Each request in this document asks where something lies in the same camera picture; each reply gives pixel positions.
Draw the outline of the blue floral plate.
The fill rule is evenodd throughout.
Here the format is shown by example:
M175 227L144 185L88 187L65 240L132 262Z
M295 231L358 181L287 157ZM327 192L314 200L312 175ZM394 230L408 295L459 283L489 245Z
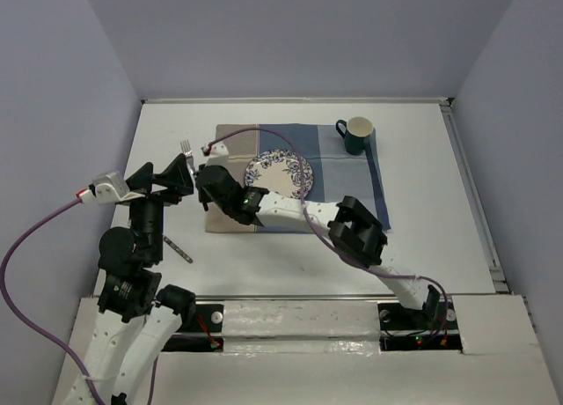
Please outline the blue floral plate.
M309 162L293 151L273 149L252 158L244 173L246 186L266 188L279 195L306 197L314 183Z

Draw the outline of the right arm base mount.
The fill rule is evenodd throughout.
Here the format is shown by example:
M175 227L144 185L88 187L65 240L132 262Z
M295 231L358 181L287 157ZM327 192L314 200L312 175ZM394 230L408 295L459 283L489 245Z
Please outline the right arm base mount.
M422 351L463 349L453 304L442 301L436 319L425 321L419 313L398 302L377 305L381 351Z

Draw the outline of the green mug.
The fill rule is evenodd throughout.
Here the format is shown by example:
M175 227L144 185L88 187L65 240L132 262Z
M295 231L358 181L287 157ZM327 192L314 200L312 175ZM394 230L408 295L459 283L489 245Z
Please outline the green mug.
M367 118L353 117L348 121L336 121L335 129L344 141L346 152L357 156L365 151L374 127Z

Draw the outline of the blue and beige cloth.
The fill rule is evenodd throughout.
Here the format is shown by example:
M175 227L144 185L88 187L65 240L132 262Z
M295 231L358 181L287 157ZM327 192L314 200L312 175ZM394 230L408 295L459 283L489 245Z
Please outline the blue and beige cloth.
M269 125L219 125L216 137L239 129L245 132L223 141L229 151L226 168L241 185L252 158L273 149L299 153L313 169L314 183L305 197L315 203L338 202L344 196L357 198L389 231L389 214L379 176L376 136L371 135L365 151L354 156L334 126L302 123Z

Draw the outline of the metal fork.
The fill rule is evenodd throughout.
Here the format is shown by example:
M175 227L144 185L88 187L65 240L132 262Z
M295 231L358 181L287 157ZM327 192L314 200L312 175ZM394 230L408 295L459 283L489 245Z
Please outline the metal fork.
M187 169L190 172L190 175L194 177L195 174L194 155L190 143L186 139L186 140L182 140L179 143L179 145L183 155L185 156Z

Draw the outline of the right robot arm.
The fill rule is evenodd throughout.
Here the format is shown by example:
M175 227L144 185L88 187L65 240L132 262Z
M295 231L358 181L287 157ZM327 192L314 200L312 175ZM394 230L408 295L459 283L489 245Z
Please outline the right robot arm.
M383 265L388 241L383 226L356 198L346 195L337 203L303 202L265 188L244 187L223 166L202 166L195 186L204 207L214 203L242 225L315 234L346 264L382 281L405 308L412 326L424 328L442 318L439 303L444 291L438 282Z

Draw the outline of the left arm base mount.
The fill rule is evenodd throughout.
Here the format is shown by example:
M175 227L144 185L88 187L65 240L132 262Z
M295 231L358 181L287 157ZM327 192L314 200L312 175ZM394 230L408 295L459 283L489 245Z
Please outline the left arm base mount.
M162 352L212 353L223 351L222 303L198 303L192 320L183 323L165 342Z

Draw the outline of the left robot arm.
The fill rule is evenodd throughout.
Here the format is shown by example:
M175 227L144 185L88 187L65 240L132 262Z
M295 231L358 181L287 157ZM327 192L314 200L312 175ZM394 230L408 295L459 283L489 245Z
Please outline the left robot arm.
M168 339L193 324L195 295L172 285L160 289L162 276L152 271L163 259L165 207L193 192L186 159L178 155L161 173L148 162L129 178L100 175L78 194L82 202L127 206L128 225L100 238L98 267L105 282L80 374L65 403L132 403Z

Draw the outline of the metal knife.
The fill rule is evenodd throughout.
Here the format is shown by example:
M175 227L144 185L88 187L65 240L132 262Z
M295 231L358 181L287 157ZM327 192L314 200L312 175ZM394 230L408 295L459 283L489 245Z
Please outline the metal knife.
M163 241L166 245L168 245L184 261L186 261L187 263L193 263L194 262L194 260L183 249L181 249L175 242L173 242L166 235L163 236Z

